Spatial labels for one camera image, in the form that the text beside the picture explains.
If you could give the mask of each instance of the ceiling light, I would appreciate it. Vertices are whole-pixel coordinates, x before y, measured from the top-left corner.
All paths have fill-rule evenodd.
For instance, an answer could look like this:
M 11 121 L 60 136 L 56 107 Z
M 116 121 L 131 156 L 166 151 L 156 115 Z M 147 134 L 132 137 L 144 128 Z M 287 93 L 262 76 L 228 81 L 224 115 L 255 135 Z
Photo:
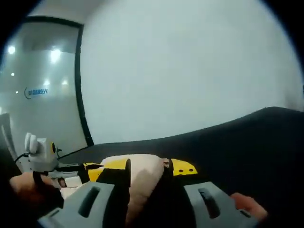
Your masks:
M 9 52 L 10 54 L 14 54 L 14 53 L 15 53 L 15 47 L 14 47 L 14 46 L 9 46 L 8 52 Z
M 46 81 L 43 83 L 44 86 L 48 86 L 49 84 L 50 84 L 50 82 L 49 82 L 48 80 L 46 80 Z
M 60 58 L 61 51 L 59 49 L 55 49 L 51 51 L 51 62 L 55 63 Z

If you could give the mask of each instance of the yellow robot eye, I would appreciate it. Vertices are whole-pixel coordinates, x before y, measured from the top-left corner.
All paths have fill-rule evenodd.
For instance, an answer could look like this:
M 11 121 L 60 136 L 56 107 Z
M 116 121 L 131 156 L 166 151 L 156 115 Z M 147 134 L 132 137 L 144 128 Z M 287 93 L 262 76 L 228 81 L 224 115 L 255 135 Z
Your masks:
M 56 152 L 56 147 L 55 147 L 55 144 L 53 142 L 51 144 L 51 147 L 52 147 L 52 152 L 55 153 Z

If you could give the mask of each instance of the black inflatable surface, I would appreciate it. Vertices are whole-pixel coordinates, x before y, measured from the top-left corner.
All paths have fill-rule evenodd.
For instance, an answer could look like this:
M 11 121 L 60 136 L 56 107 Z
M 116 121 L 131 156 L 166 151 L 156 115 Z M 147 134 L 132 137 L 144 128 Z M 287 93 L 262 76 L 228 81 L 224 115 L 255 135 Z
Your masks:
M 226 193 L 255 198 L 270 214 L 291 207 L 303 179 L 304 114 L 265 108 L 237 120 L 191 133 L 82 149 L 63 163 L 101 162 L 108 156 L 149 153 L 203 168 Z M 293 213 L 295 208 L 288 208 Z

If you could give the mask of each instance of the blue logo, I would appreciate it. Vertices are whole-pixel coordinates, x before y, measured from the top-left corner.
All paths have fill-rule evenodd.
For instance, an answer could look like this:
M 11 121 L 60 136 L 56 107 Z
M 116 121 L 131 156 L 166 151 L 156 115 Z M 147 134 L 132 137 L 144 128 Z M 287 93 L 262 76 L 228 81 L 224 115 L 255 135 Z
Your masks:
M 48 89 L 32 89 L 27 91 L 27 87 L 24 90 L 24 96 L 30 100 L 33 96 L 47 94 Z

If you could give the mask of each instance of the black cable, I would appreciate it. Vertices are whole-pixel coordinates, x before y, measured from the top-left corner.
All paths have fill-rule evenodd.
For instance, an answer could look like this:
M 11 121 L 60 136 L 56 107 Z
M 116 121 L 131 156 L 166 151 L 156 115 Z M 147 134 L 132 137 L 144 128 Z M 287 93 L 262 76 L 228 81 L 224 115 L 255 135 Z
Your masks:
M 15 163 L 20 159 L 20 158 L 22 158 L 22 157 L 28 157 L 28 155 L 29 155 L 29 152 L 28 153 L 23 153 L 23 154 L 21 154 L 21 155 L 19 155 L 16 159 L 15 159 Z

